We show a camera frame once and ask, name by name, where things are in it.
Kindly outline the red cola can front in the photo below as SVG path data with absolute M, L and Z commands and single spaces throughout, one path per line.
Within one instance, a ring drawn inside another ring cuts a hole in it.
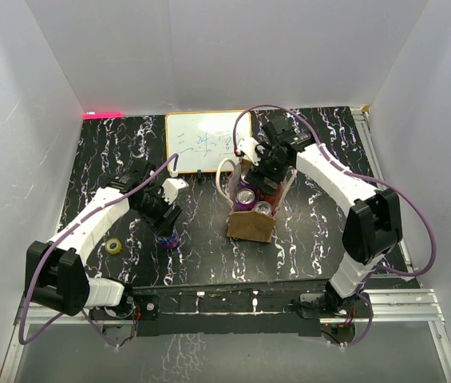
M 264 214 L 266 216 L 272 216 L 273 215 L 273 207 L 272 205 L 267 201 L 259 201 L 255 204 L 253 211 Z

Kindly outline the red cola can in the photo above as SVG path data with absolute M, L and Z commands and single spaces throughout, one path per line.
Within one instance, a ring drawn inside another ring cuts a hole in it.
M 274 206 L 279 201 L 279 194 L 276 193 L 275 195 L 264 195 L 263 201 L 268 202 L 271 206 Z
M 272 205 L 267 201 L 259 201 L 255 204 L 253 211 L 264 214 L 266 216 L 272 216 L 273 215 L 273 207 Z

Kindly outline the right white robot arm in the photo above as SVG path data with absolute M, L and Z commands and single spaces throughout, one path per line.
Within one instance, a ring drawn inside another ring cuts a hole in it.
M 246 179 L 267 195 L 287 170 L 311 178 L 346 215 L 342 232 L 345 254 L 321 298 L 311 306 L 328 310 L 337 317 L 354 307 L 361 285 L 373 273 L 384 255 L 402 240 L 400 201 L 390 188 L 380 190 L 344 167 L 310 133 L 296 132 L 285 120 L 264 125 L 267 141 L 243 138 L 235 150 L 251 162 Z

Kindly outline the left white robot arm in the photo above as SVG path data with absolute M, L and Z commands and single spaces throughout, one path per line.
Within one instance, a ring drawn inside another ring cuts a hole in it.
M 131 211 L 161 246 L 176 246 L 175 222 L 181 213 L 176 198 L 188 183 L 176 174 L 158 182 L 159 174 L 155 165 L 138 160 L 129 170 L 107 176 L 67 227 L 44 243 L 33 242 L 26 252 L 26 300 L 69 316 L 106 307 L 115 317 L 127 318 L 135 300 L 125 283 L 90 278 L 85 266 L 116 221 Z

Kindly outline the brown canvas tote bag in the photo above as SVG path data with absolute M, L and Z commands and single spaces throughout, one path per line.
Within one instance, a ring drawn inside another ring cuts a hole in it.
M 276 191 L 279 194 L 279 201 L 276 205 L 272 206 L 273 215 L 266 216 L 253 211 L 253 208 L 250 211 L 235 210 L 235 196 L 240 190 L 240 172 L 248 170 L 250 166 L 251 163 L 247 160 L 235 162 L 232 159 L 226 158 L 221 160 L 216 171 L 216 189 L 230 207 L 227 236 L 233 239 L 270 243 L 277 215 L 291 185 L 295 181 L 297 171 L 290 168 L 287 172 Z M 263 194 L 260 191 L 257 191 L 255 194 L 256 203 L 263 201 Z

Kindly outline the purple can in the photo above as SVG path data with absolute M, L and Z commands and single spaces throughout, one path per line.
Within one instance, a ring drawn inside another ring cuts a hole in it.
M 236 211 L 250 211 L 256 204 L 256 194 L 249 188 L 240 189 L 235 196 Z
M 171 234 L 165 234 L 165 235 L 157 235 L 155 237 L 156 244 L 165 250 L 172 250 L 176 248 L 180 243 L 180 237 L 177 232 L 177 229 L 174 227 L 172 229 Z
M 240 189 L 250 189 L 255 190 L 255 186 L 246 180 L 247 172 L 242 172 L 239 177 L 239 188 Z

